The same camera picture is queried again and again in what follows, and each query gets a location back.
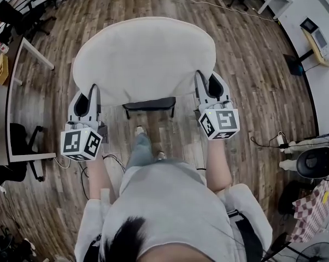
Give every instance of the wooden floor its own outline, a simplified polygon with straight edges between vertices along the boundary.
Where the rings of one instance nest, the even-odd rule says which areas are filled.
[[[224,5],[229,0],[198,1]],[[248,3],[255,9],[262,4],[259,0]],[[242,10],[238,4],[233,8]],[[248,13],[256,14],[252,9]],[[254,136],[267,144],[282,130],[289,140],[300,140],[315,135],[315,130],[304,79],[290,75],[283,53],[292,54],[292,50],[276,23],[188,0],[65,0],[48,15],[57,17],[47,25],[50,35],[38,33],[32,43],[56,68],[50,71],[23,53],[18,78],[24,85],[15,88],[12,109],[14,122],[26,126],[29,133],[36,125],[44,126],[44,135],[38,139],[40,151],[60,151],[60,131],[77,89],[71,67],[88,39],[108,25],[134,17],[167,16],[193,23],[214,39],[215,71],[229,85],[239,110],[241,130],[226,141],[233,181],[250,187],[275,233],[280,232],[277,200],[283,187],[296,176],[278,168],[284,156],[277,149],[257,147],[250,138]],[[263,16],[272,17],[268,11]],[[110,133],[104,152],[115,154],[126,164],[134,127],[143,124],[148,127],[154,152],[161,148],[169,157],[204,167],[205,138],[197,128],[195,108],[192,95],[178,98],[173,119],[167,112],[153,112],[131,114],[128,121],[122,107],[103,108],[103,121]],[[112,159],[106,162],[113,176],[121,174],[117,163]],[[80,168],[74,162],[69,169],[62,169],[53,160],[42,162],[42,168],[45,182],[36,181],[28,169],[23,182],[4,185],[21,226],[19,233],[36,245],[39,261],[55,255],[73,261],[86,203]],[[8,203],[0,193],[0,224],[15,232],[8,214]]]

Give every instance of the shoe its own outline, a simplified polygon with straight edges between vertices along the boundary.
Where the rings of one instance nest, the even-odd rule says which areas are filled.
[[[137,128],[136,128],[136,136],[138,136],[138,135],[141,134],[141,133],[146,134],[146,130],[144,129],[143,126],[139,125],[139,126],[137,126]]]
[[[157,154],[157,160],[167,159],[167,156],[163,151],[159,151]]]

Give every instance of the yellow box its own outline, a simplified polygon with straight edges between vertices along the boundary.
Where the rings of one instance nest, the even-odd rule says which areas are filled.
[[[8,57],[4,54],[0,55],[0,85],[3,85],[9,76]]]

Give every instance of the pink checkered fabric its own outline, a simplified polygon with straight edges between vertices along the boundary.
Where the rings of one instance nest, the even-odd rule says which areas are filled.
[[[329,213],[329,195],[326,203],[322,203],[326,191],[329,192],[329,181],[321,181],[311,195],[292,203],[295,207],[294,218],[298,221],[289,237],[290,242],[308,242],[321,230]]]

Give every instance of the electric fan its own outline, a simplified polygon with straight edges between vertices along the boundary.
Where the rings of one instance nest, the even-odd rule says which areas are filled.
[[[329,262],[329,243],[319,242],[307,247],[296,262]]]

